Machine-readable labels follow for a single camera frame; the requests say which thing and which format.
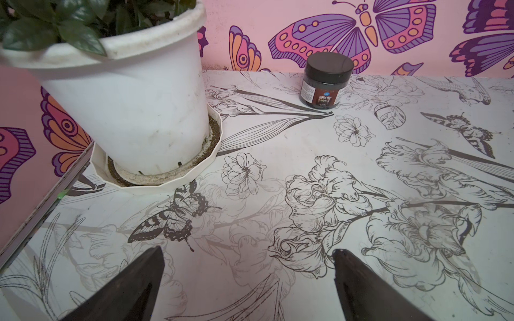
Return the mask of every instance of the pink butterfly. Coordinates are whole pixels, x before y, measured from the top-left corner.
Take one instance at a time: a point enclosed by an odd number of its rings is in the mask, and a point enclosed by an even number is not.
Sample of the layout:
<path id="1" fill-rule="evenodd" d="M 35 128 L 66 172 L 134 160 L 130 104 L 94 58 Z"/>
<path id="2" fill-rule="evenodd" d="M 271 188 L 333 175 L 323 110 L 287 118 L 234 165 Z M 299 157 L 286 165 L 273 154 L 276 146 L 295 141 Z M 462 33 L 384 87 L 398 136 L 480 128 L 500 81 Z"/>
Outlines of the pink butterfly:
<path id="1" fill-rule="evenodd" d="M 92 140 L 43 87 L 41 87 L 41 96 L 43 97 L 41 122 L 45 137 L 53 146 L 64 150 L 55 154 L 52 159 L 54 173 L 57 176 L 63 176 Z"/>
<path id="2" fill-rule="evenodd" d="M 232 70 L 258 71 L 261 66 L 261 52 L 257 50 L 250 38 L 243 34 L 238 26 L 230 27 L 229 54 Z"/>
<path id="3" fill-rule="evenodd" d="M 471 0 L 464 33 L 501 31 L 502 33 L 473 38 L 458 44 L 450 53 L 451 61 L 464 62 L 466 77 L 489 69 L 514 53 L 514 0 Z M 514 56 L 503 69 L 514 67 Z"/>
<path id="4" fill-rule="evenodd" d="M 16 170 L 34 155 L 34 145 L 24 129 L 0 127 L 0 204 L 11 197 Z"/>
<path id="5" fill-rule="evenodd" d="M 401 66 L 396 68 L 391 75 L 396 76 L 412 76 L 418 69 L 422 67 L 423 63 L 417 65 L 411 65 L 410 63 L 403 63 Z"/>
<path id="6" fill-rule="evenodd" d="M 207 28 L 205 26 L 202 26 L 198 31 L 196 32 L 196 36 L 198 37 L 198 48 L 200 49 L 200 57 L 204 56 L 204 48 L 209 44 L 207 39 L 205 38 L 205 31 Z"/>
<path id="7" fill-rule="evenodd" d="M 380 42 L 391 53 L 401 53 L 432 40 L 435 5 L 415 5 L 435 0 L 375 0 L 373 12 Z M 371 51 L 362 34 L 378 47 L 378 36 L 367 4 L 355 8 L 361 26 L 344 14 L 321 14 L 308 17 L 289 25 L 269 42 L 274 59 L 287 58 L 305 67 L 307 58 L 320 51 L 333 51 L 350 57 L 355 65 L 354 73 L 361 73 L 371 62 Z"/>

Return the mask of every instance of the white table top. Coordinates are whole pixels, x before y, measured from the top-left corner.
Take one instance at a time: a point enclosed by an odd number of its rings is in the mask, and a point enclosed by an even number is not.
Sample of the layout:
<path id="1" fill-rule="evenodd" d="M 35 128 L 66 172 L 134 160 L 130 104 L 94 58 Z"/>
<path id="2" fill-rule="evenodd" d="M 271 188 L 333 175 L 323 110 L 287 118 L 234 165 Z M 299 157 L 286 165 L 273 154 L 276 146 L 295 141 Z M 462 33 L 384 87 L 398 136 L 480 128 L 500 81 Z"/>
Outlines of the white table top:
<path id="1" fill-rule="evenodd" d="M 435 320 L 514 319 L 514 80 L 357 75 L 320 111 L 302 74 L 204 77 L 215 162 L 169 196 L 88 168 L 0 276 L 1 320 L 58 320 L 157 245 L 152 320 L 343 319 L 336 248 Z"/>

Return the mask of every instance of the butterfly antenna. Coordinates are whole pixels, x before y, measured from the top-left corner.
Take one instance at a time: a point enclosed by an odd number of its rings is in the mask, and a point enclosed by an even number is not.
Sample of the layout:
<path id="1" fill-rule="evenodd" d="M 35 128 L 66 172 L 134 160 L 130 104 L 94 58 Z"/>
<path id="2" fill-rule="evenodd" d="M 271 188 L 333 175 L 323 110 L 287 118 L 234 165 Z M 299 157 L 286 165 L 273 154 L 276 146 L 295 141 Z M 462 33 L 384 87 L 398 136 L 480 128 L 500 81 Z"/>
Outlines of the butterfly antenna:
<path id="1" fill-rule="evenodd" d="M 349 3 L 349 2 L 346 2 L 346 1 L 336 1 L 336 0 L 334 0 L 334 1 L 332 1 L 332 4 L 333 5 L 336 5 L 336 4 L 348 4 L 348 5 L 350 5 L 350 6 L 354 7 L 354 8 L 357 8 L 355 5 L 353 5 L 353 4 Z"/>
<path id="2" fill-rule="evenodd" d="M 191 245 L 189 245 L 188 239 L 186 239 L 186 244 L 189 246 L 189 249 L 191 250 L 191 252 L 194 252 L 194 250 L 193 250 L 193 248 L 191 247 Z"/>

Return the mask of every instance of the flower illustration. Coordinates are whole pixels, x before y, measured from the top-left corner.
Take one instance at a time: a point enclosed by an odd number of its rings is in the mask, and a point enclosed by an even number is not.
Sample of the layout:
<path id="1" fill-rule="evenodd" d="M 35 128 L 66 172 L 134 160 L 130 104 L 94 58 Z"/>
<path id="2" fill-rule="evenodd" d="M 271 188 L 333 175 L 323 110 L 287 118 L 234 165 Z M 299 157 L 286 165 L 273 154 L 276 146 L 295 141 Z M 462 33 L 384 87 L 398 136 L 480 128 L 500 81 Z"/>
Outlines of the flower illustration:
<path id="1" fill-rule="evenodd" d="M 459 242 L 466 219 L 440 205 L 428 203 L 422 210 L 407 209 L 407 205 L 403 200 L 391 201 L 387 212 L 371 216 L 366 230 L 373 245 L 363 248 L 362 254 L 376 257 L 400 287 L 430 291 L 450 277 L 477 310 L 511 316 L 514 305 L 482 288 Z"/>
<path id="2" fill-rule="evenodd" d="M 351 77 L 345 94 L 348 102 L 339 105 L 342 109 L 373 110 L 379 105 L 401 107 L 403 104 L 417 103 L 417 97 L 425 93 L 403 77 L 358 75 Z M 350 102 L 353 95 L 360 100 Z"/>
<path id="3" fill-rule="evenodd" d="M 286 183 L 289 216 L 305 232 L 333 229 L 345 215 L 366 215 L 370 201 L 354 188 L 355 177 L 343 168 L 346 164 L 334 156 L 316 157 L 308 179 L 295 175 Z"/>
<path id="4" fill-rule="evenodd" d="M 227 195 L 232 199 L 247 198 L 259 191 L 258 180 L 262 180 L 266 166 L 259 164 L 252 155 L 238 153 L 236 157 L 225 157 L 222 178 L 227 184 Z"/>
<path id="5" fill-rule="evenodd" d="M 497 204 L 514 200 L 512 191 L 505 187 L 444 167 L 451 158 L 447 146 L 439 141 L 427 149 L 386 143 L 377 164 L 425 198 L 441 199 L 449 193 L 492 211 Z"/>
<path id="6" fill-rule="evenodd" d="M 367 126 L 361 124 L 361 121 L 357 117 L 350 115 L 336 116 L 336 123 L 334 128 L 336 129 L 337 135 L 339 135 L 339 141 L 341 143 L 351 142 L 353 146 L 366 146 L 366 144 L 375 137 L 370 132 Z"/>
<path id="7" fill-rule="evenodd" d="M 116 276 L 125 262 L 137 257 L 141 246 L 134 249 L 128 244 L 127 236 L 118 233 L 113 224 L 106 225 L 93 233 L 84 235 L 91 240 L 89 254 L 100 262 L 77 264 L 82 285 L 91 292 L 98 291 Z"/>
<path id="8" fill-rule="evenodd" d="M 235 117 L 241 114 L 263 114 L 264 112 L 257 107 L 245 105 L 230 99 L 230 96 L 236 94 L 237 86 L 228 89 L 207 89 L 205 95 L 207 103 L 211 105 L 225 120 L 228 117 Z"/>
<path id="9" fill-rule="evenodd" d="M 239 254 L 230 265 L 238 285 L 253 288 L 258 285 L 258 280 L 269 277 L 273 283 L 281 281 L 281 295 L 286 296 L 290 286 L 295 283 L 295 274 L 268 252 L 268 248 L 273 246 L 274 228 L 290 222 L 287 219 L 290 209 L 284 198 L 278 201 L 283 205 L 272 206 L 270 216 L 241 220 L 230 227 L 230 241 Z"/>
<path id="10" fill-rule="evenodd" d="M 294 225 L 276 229 L 268 250 L 289 269 L 311 273 L 316 278 L 325 276 L 327 267 L 334 268 L 332 258 L 323 249 L 321 233 L 308 233 Z"/>

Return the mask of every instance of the black jar lid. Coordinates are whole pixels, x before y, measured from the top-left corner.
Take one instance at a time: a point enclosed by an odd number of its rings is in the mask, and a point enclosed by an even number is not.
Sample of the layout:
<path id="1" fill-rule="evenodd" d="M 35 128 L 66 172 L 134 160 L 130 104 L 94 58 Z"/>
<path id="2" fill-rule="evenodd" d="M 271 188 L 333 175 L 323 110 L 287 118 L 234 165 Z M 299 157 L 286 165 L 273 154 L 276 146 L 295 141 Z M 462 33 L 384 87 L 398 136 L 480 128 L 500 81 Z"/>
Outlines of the black jar lid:
<path id="1" fill-rule="evenodd" d="M 353 61 L 336 52 L 316 52 L 307 58 L 305 74 L 320 83 L 341 84 L 350 79 Z"/>

